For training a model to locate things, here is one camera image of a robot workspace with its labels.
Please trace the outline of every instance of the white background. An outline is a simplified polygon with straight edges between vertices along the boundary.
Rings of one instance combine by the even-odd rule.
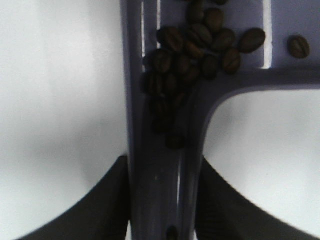
[[[0,239],[73,206],[128,150],[118,0],[0,0]]]
[[[128,150],[118,0],[0,0],[0,239],[80,200]],[[238,191],[320,236],[320,93],[237,96],[204,154]]]
[[[247,93],[211,119],[204,155],[247,199],[320,237],[320,91]]]

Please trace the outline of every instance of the plastic tray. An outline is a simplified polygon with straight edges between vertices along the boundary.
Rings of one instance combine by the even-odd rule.
[[[225,24],[239,37],[253,27],[267,34],[263,47],[242,55],[235,76],[220,72],[214,82],[201,81],[177,116],[176,129],[187,137],[184,150],[165,147],[164,136],[154,135],[146,96],[141,87],[144,57],[159,47],[156,32],[162,26],[184,27],[188,2],[182,0],[130,0],[123,4],[126,79],[129,108],[133,239],[165,239],[170,226],[181,239],[193,239],[198,177],[209,121],[226,99],[253,91],[320,88],[318,0],[230,0],[220,8]],[[206,1],[206,8],[217,5]],[[289,36],[309,41],[307,59],[292,58]]]

